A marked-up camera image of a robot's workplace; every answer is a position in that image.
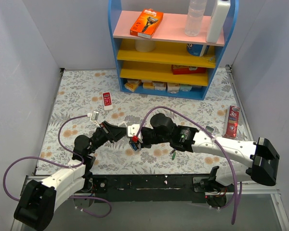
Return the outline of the white remote control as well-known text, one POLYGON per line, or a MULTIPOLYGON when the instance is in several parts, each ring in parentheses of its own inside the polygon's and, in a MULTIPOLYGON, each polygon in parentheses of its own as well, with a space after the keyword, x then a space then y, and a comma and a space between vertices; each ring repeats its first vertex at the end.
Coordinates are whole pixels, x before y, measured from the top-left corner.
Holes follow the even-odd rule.
POLYGON ((143 143, 143 137, 140 132, 140 124, 127 125, 125 121, 119 123, 120 127, 126 128, 126 137, 129 141, 131 149, 137 153, 141 150, 141 144, 143 143))

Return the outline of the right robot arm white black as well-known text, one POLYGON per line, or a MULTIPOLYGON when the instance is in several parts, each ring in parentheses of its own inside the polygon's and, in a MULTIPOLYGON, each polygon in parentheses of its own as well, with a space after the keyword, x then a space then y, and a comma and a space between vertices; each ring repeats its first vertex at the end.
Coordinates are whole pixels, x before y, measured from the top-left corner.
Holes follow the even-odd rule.
POLYGON ((275 186, 280 156, 266 138, 258 141, 236 141, 223 137, 210 137, 202 130, 176 125, 162 113, 150 119, 151 127, 142 127, 142 146, 169 143, 181 152, 204 153, 233 161, 226 167, 211 171, 208 185, 219 191, 235 182, 254 181, 264 186, 275 186))

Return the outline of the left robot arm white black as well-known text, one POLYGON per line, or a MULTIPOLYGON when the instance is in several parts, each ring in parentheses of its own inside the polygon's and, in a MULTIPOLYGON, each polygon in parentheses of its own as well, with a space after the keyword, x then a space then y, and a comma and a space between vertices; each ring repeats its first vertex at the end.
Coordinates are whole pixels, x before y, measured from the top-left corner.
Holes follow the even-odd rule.
POLYGON ((77 191, 89 192, 89 178, 95 158, 91 155, 106 142, 117 142, 127 134, 127 128, 102 122, 91 137, 79 135, 74 141, 74 154, 68 166, 41 181, 31 180, 14 212, 14 218, 37 231, 50 224, 56 209, 77 191))

